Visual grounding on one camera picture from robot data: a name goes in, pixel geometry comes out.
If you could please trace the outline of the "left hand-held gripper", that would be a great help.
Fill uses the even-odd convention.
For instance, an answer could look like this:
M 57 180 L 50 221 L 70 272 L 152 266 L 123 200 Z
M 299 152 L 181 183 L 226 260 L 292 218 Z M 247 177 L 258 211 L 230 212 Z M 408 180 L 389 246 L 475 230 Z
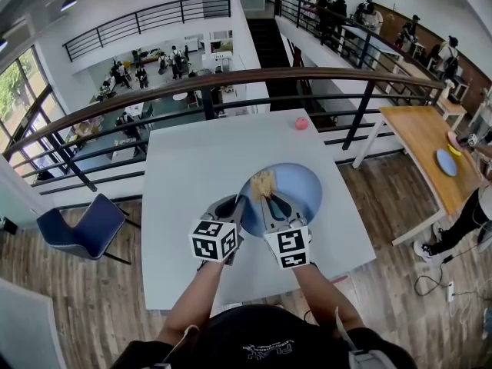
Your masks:
M 194 258 L 233 265 L 244 242 L 241 220 L 246 203 L 245 196 L 228 195 L 193 221 L 188 238 Z

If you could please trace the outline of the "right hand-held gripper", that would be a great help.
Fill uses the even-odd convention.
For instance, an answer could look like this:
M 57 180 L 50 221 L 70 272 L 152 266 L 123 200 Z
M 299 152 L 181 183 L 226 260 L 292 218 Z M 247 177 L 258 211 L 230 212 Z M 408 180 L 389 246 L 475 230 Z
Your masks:
M 278 266 L 283 269 L 298 268 L 310 263 L 311 232 L 301 206 L 291 196 L 282 192 L 261 198 L 264 228 L 273 230 L 264 234 Z

